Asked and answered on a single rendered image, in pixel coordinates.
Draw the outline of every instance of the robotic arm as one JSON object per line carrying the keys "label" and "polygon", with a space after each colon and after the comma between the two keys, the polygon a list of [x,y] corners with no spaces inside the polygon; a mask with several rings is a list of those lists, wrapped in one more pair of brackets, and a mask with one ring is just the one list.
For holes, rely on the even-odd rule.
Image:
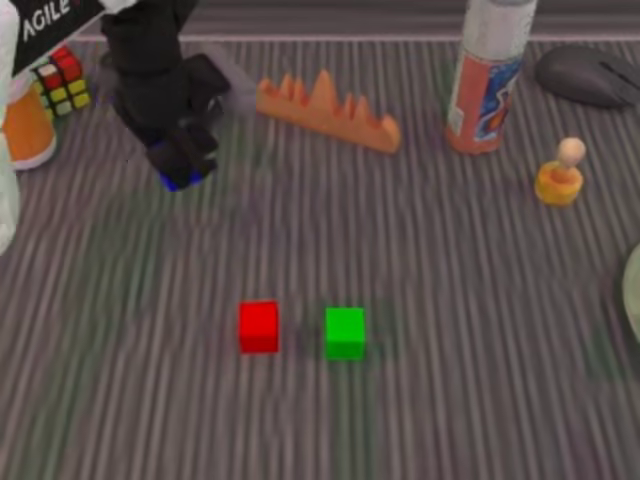
{"label": "robotic arm", "polygon": [[111,63],[114,109],[147,149],[171,190],[216,168],[211,126],[231,86],[205,55],[183,59],[178,35],[197,0],[100,0]]}

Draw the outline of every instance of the cube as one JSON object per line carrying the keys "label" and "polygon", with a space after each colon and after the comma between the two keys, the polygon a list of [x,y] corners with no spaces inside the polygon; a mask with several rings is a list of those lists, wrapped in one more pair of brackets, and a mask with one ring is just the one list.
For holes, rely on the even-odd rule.
{"label": "cube", "polygon": [[67,47],[62,47],[33,68],[40,98],[54,117],[68,115],[91,103],[82,65]]}
{"label": "cube", "polygon": [[364,308],[326,310],[325,354],[328,360],[362,360],[365,356]]}
{"label": "cube", "polygon": [[277,353],[280,349],[277,302],[243,302],[239,310],[240,351],[244,354]]}

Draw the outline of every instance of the yellow toy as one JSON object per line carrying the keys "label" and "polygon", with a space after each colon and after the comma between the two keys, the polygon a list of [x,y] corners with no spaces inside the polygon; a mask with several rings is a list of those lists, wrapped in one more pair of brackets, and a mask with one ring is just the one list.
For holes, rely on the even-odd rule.
{"label": "yellow toy", "polygon": [[547,205],[564,207],[573,203],[580,193],[584,178],[577,165],[587,154],[579,138],[565,138],[558,146],[553,162],[545,163],[538,172],[535,190]]}

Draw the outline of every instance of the table surface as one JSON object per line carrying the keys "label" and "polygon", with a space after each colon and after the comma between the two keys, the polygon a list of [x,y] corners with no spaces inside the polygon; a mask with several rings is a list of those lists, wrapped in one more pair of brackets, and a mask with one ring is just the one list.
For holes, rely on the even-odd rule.
{"label": "table surface", "polygon": [[[104,46],[74,47],[95,84]],[[634,478],[619,280],[640,241],[637,114],[554,101],[535,44],[503,148],[468,158],[440,135],[454,44],[227,47],[256,80],[328,68],[396,116],[401,152],[237,121],[216,180],[171,194],[97,85],[21,175],[0,257],[0,478]],[[638,61],[640,44],[602,47]],[[547,208],[533,178],[569,135],[586,185]],[[275,357],[237,353],[251,298],[280,302]],[[366,308],[365,363],[321,358],[327,305]]]}

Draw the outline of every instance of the spray can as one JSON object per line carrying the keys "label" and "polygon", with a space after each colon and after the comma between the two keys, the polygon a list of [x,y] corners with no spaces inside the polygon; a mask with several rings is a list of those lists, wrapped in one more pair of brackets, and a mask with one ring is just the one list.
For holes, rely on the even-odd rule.
{"label": "spray can", "polygon": [[0,255],[15,235],[20,211],[18,180],[2,132],[19,31],[20,17],[15,7],[9,0],[0,0]]}
{"label": "spray can", "polygon": [[455,150],[500,146],[538,0],[469,0],[445,135]]}

